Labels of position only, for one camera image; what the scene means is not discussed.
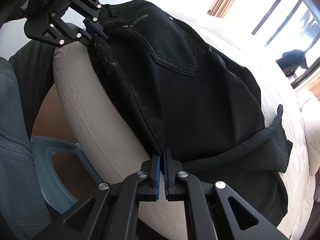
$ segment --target jeans pocket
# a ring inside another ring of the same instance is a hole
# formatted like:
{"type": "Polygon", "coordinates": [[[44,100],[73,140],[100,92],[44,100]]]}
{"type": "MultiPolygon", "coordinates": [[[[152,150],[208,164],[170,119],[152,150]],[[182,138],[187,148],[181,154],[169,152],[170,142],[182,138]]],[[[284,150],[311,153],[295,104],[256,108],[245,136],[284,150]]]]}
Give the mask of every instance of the jeans pocket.
{"type": "Polygon", "coordinates": [[[195,76],[204,51],[175,21],[161,9],[152,7],[122,29],[148,49],[154,62],[195,76]]]}

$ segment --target white bed sheet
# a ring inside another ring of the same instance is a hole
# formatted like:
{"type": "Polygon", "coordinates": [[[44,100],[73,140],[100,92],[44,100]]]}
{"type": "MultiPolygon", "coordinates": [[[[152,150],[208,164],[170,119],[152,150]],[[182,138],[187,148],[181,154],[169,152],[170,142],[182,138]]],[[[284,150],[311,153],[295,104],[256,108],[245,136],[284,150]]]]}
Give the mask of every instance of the white bed sheet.
{"type": "MultiPolygon", "coordinates": [[[[292,235],[292,240],[300,239],[312,210],[315,179],[314,176],[309,175],[302,115],[296,94],[288,79],[276,62],[268,59],[264,54],[263,48],[255,45],[248,34],[232,33],[232,26],[224,19],[208,15],[189,17],[179,13],[171,12],[170,14],[188,23],[208,44],[252,72],[261,89],[262,112],[266,126],[270,125],[276,116],[278,105],[282,104],[284,106],[282,125],[287,138],[293,142],[293,148],[288,169],[285,174],[280,174],[288,192],[289,203],[288,214],[283,218],[278,229],[288,238],[292,235]]],[[[100,92],[103,91],[103,88],[97,81],[97,77],[94,76],[93,70],[86,67],[90,65],[90,61],[86,50],[79,45],[70,44],[62,49],[56,49],[53,67],[59,98],[66,117],[92,165],[103,178],[110,179],[109,181],[113,181],[112,183],[118,182],[125,178],[126,175],[135,172],[141,161],[148,157],[132,131],[127,127],[127,124],[123,122],[116,109],[110,105],[110,100],[107,96],[102,94],[104,97],[102,100],[101,98],[96,98],[96,94],[93,95],[87,92],[87,88],[92,86],[96,86],[97,91],[100,92]],[[82,50],[82,52],[74,56],[70,52],[72,49],[82,50]],[[106,114],[106,108],[110,109],[111,113],[106,114]],[[118,124],[120,122],[121,127],[116,131],[108,131],[107,126],[114,127],[115,122],[118,124]],[[136,149],[137,156],[139,155],[134,160],[134,164],[132,160],[125,158],[125,155],[132,147],[122,144],[121,140],[116,140],[121,134],[124,134],[124,131],[126,131],[126,140],[135,145],[133,148],[136,149]],[[100,151],[103,154],[106,148],[110,149],[110,144],[113,144],[117,149],[118,155],[123,154],[124,156],[121,167],[116,166],[120,165],[116,160],[108,160],[105,162],[106,164],[101,165],[102,159],[92,154],[92,151],[100,151]],[[111,173],[113,177],[110,177],[110,173],[108,176],[106,175],[106,169],[109,171],[114,170],[111,173]]],[[[168,205],[170,209],[170,205],[173,203],[163,202],[163,204],[168,205]]],[[[140,205],[140,209],[147,213],[148,205],[143,203],[140,205]]],[[[179,236],[170,237],[171,239],[185,239],[186,232],[183,229],[185,222],[179,228],[180,225],[176,221],[170,221],[171,218],[168,217],[167,213],[160,214],[160,216],[155,214],[156,212],[153,212],[147,216],[149,220],[150,218],[154,219],[154,226],[161,223],[161,220],[165,220],[168,227],[174,224],[177,232],[180,230],[184,232],[183,234],[180,233],[179,236]]]]}

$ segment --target plastic chair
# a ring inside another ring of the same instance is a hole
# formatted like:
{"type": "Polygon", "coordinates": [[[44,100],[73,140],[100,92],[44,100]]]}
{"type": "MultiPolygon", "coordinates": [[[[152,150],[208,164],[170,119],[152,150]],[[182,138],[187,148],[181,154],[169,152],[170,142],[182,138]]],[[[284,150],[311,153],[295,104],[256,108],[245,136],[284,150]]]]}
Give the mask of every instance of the plastic chair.
{"type": "Polygon", "coordinates": [[[51,158],[53,154],[56,152],[68,152],[77,155],[96,183],[102,182],[78,143],[73,144],[55,138],[32,136],[30,144],[34,153],[34,162],[42,194],[47,203],[59,213],[63,214],[78,199],[71,195],[59,179],[52,165],[51,158]]]}

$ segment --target mattress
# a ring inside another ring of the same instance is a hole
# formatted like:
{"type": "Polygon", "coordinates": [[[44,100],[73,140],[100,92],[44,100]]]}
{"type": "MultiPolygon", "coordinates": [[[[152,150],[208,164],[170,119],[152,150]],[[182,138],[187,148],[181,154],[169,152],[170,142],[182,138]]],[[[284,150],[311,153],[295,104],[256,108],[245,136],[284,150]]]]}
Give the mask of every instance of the mattress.
{"type": "MultiPolygon", "coordinates": [[[[315,178],[309,175],[304,126],[297,97],[276,62],[255,44],[252,36],[234,33],[232,23],[209,15],[187,16],[169,12],[189,24],[208,44],[247,67],[261,89],[265,125],[284,107],[282,126],[293,143],[289,166],[280,174],[288,193],[288,213],[278,229],[291,240],[300,239],[313,206],[315,178]]],[[[86,48],[75,42],[57,48],[53,61],[58,95],[66,117],[89,161],[100,176],[122,181],[138,171],[148,155],[112,105],[95,75],[86,48]]],[[[168,239],[187,239],[183,203],[141,203],[139,217],[168,239]]]]}

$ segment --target metal pin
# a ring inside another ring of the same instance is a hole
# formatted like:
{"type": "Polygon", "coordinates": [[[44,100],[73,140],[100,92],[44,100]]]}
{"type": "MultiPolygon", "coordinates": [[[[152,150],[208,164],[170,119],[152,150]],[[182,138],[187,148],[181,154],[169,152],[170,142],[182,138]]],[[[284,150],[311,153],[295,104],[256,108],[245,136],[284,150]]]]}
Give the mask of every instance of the metal pin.
{"type": "Polygon", "coordinates": [[[226,184],[223,181],[217,181],[215,185],[217,188],[220,188],[220,189],[223,189],[226,187],[226,184]]]}
{"type": "Polygon", "coordinates": [[[186,177],[188,177],[188,173],[186,171],[179,171],[178,176],[180,178],[186,178],[186,177]]]}
{"type": "Polygon", "coordinates": [[[102,182],[99,184],[99,189],[100,190],[107,190],[109,188],[109,184],[106,182],[102,182]]]}
{"type": "Polygon", "coordinates": [[[147,176],[147,173],[145,171],[138,171],[137,176],[138,178],[144,178],[147,176]]]}

